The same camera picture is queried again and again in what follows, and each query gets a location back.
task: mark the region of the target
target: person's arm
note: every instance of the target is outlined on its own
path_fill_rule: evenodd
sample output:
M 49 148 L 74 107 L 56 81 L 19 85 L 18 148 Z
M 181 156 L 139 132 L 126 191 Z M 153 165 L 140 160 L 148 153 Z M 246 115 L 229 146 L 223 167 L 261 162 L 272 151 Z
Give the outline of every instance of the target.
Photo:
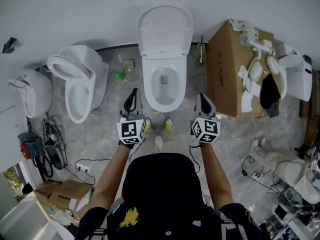
M 93 192 L 92 207 L 103 207 L 110 211 L 129 157 L 130 148 L 120 145 L 104 169 Z
M 201 153 L 214 208 L 219 210 L 225 205 L 234 203 L 229 180 L 211 144 L 204 144 Z

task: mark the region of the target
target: white marker cube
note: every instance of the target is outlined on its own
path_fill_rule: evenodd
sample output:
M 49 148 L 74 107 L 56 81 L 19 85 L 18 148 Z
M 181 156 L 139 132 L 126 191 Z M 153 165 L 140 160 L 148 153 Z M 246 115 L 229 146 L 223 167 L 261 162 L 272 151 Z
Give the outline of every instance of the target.
M 143 119 L 117 122 L 120 140 L 125 144 L 140 143 L 143 140 L 146 124 Z
M 220 122 L 198 117 L 191 129 L 198 142 L 212 143 L 220 135 Z

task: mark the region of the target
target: black cloth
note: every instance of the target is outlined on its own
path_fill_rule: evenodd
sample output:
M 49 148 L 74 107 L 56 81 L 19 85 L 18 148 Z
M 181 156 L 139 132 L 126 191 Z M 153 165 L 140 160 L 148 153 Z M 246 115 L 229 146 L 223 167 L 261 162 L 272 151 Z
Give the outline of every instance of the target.
M 124 203 L 108 217 L 107 235 L 113 239 L 221 239 L 223 222 L 203 202 L 201 185 L 192 161 L 182 154 L 160 153 L 131 162 L 122 187 Z M 244 227 L 248 240 L 259 240 L 260 229 L 241 204 L 220 211 Z M 99 229 L 108 211 L 90 209 L 79 224 L 75 240 Z M 227 239 L 242 239 L 237 228 Z

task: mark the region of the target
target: large cardboard box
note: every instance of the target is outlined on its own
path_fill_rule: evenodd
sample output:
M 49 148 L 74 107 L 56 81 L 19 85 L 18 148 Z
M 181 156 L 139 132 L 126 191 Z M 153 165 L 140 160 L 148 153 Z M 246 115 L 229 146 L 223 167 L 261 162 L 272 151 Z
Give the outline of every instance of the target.
M 260 105 L 260 98 L 253 97 L 252 111 L 242 113 L 241 99 L 245 90 L 243 80 L 238 76 L 241 65 L 247 69 L 255 57 L 251 47 L 241 45 L 240 31 L 234 31 L 228 22 L 215 33 L 206 46 L 207 95 L 213 101 L 217 112 L 236 118 L 258 118 L 267 116 Z M 276 47 L 274 35 L 265 31 L 258 31 L 259 40 L 269 40 L 272 47 Z M 263 70 L 269 74 L 266 55 L 261 57 Z M 262 74 L 258 84 L 262 86 Z M 274 81 L 281 94 L 280 74 L 273 75 Z
M 71 210 L 77 219 L 81 219 L 84 215 L 83 211 L 86 210 L 83 208 L 88 206 L 92 187 L 92 185 L 68 179 L 52 192 L 49 202 L 63 210 Z
M 55 208 L 51 203 L 49 203 L 49 198 L 52 192 L 60 185 L 60 182 L 48 180 L 34 191 L 36 198 L 48 215 L 51 215 L 52 208 Z

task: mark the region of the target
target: person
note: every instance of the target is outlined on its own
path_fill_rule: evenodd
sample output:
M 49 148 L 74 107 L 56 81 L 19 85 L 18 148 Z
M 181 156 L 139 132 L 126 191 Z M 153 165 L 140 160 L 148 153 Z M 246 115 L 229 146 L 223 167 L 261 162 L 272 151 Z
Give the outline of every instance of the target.
M 115 200 L 133 144 L 121 144 L 99 178 L 93 204 L 79 223 L 84 239 L 248 239 L 261 231 L 249 211 L 234 203 L 228 178 L 211 144 L 201 154 L 214 209 L 203 201 L 193 162 L 179 152 L 182 144 L 166 117 L 161 153 L 147 120 L 145 142 L 129 164 L 122 197 Z

